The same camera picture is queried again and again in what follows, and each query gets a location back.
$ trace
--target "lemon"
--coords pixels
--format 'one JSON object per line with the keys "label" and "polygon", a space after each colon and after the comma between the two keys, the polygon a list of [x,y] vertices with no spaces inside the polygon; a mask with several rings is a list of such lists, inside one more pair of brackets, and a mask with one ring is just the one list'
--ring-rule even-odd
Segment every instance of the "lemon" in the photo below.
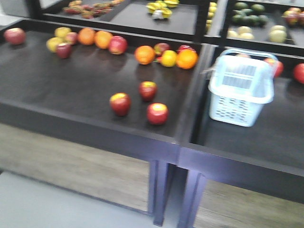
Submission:
{"label": "lemon", "polygon": [[161,56],[161,64],[164,67],[173,67],[176,63],[176,57],[177,53],[175,51],[166,50]]}

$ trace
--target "yellow fruit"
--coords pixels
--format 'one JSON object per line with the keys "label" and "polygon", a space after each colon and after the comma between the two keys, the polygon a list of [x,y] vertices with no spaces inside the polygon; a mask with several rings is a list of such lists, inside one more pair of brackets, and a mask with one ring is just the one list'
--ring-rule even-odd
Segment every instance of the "yellow fruit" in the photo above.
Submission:
{"label": "yellow fruit", "polygon": [[176,58],[177,58],[177,53],[175,51],[166,50],[161,56],[161,64],[164,67],[173,67],[176,63]]}
{"label": "yellow fruit", "polygon": [[68,27],[59,27],[55,29],[55,37],[65,38],[72,30]]}
{"label": "yellow fruit", "polygon": [[51,39],[49,39],[49,40],[47,41],[47,48],[48,48],[51,52],[55,53],[58,44],[60,44],[60,43],[62,43],[62,42],[64,42],[62,38],[53,37],[53,38],[51,38]]}

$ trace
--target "shopping basket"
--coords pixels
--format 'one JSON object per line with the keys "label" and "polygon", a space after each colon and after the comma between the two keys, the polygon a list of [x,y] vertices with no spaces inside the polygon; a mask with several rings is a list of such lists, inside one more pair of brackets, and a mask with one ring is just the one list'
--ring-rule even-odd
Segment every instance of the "shopping basket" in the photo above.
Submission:
{"label": "shopping basket", "polygon": [[[234,56],[242,53],[252,58]],[[273,58],[275,64],[254,57]],[[209,90],[212,119],[251,127],[264,104],[274,97],[273,75],[277,58],[263,52],[228,49],[217,58]]]}

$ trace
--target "pear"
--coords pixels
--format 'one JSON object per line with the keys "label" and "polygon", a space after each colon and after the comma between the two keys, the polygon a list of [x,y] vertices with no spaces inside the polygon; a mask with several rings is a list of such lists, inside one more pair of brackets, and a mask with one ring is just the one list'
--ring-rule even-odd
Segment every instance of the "pear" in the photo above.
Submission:
{"label": "pear", "polygon": [[269,33],[269,40],[275,43],[284,43],[286,37],[286,32],[282,30],[274,30]]}

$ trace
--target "apple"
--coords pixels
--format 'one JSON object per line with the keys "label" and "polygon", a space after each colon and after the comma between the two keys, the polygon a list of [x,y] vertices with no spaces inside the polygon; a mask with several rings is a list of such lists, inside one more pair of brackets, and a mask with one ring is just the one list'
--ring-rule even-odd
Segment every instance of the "apple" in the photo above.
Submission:
{"label": "apple", "polygon": [[75,45],[78,42],[78,33],[69,32],[65,37],[65,41],[71,45]]}
{"label": "apple", "polygon": [[47,48],[50,50],[50,52],[55,53],[58,44],[63,43],[63,39],[59,37],[53,37],[47,41]]}
{"label": "apple", "polygon": [[182,50],[185,50],[185,49],[190,49],[190,50],[192,50],[192,51],[194,51],[194,52],[196,52],[192,47],[190,47],[189,45],[181,45],[180,47],[179,47],[179,49],[177,50],[177,53],[180,53]]}
{"label": "apple", "polygon": [[152,101],[157,92],[157,85],[154,82],[144,81],[139,85],[139,94],[145,102]]}
{"label": "apple", "polygon": [[60,37],[64,39],[66,35],[71,32],[72,30],[68,27],[59,27],[55,29],[55,37]]}
{"label": "apple", "polygon": [[289,13],[284,18],[289,26],[294,26],[298,22],[298,15],[295,12]]}
{"label": "apple", "polygon": [[300,8],[297,8],[297,7],[291,7],[288,9],[289,11],[292,11],[292,12],[295,12],[295,13],[300,13],[301,12],[301,9]]}
{"label": "apple", "polygon": [[127,40],[121,36],[113,36],[109,43],[109,51],[114,55],[124,53],[128,48]]}
{"label": "apple", "polygon": [[304,11],[298,14],[298,23],[304,26]]}
{"label": "apple", "polygon": [[3,35],[5,40],[13,45],[23,44],[26,39],[26,34],[21,28],[8,29]]}
{"label": "apple", "polygon": [[110,106],[117,116],[125,116],[129,113],[131,99],[126,93],[117,93],[111,96]]}
{"label": "apple", "polygon": [[170,45],[167,43],[158,43],[154,45],[154,51],[157,56],[161,56],[166,50],[170,50]]}
{"label": "apple", "polygon": [[72,53],[72,46],[69,43],[60,43],[57,45],[56,54],[60,58],[69,58]]}
{"label": "apple", "polygon": [[147,118],[150,124],[162,125],[167,121],[168,108],[162,103],[150,104],[147,108]]}
{"label": "apple", "polygon": [[300,63],[294,68],[294,78],[299,83],[304,84],[304,63]]}
{"label": "apple", "polygon": [[[271,66],[273,66],[273,64],[275,64],[275,62],[276,62],[273,58],[266,58],[266,59],[264,59],[264,61],[267,62],[268,64],[270,64]],[[276,66],[274,77],[279,77],[284,70],[284,65],[280,61],[277,61],[276,64],[277,64],[277,66]]]}

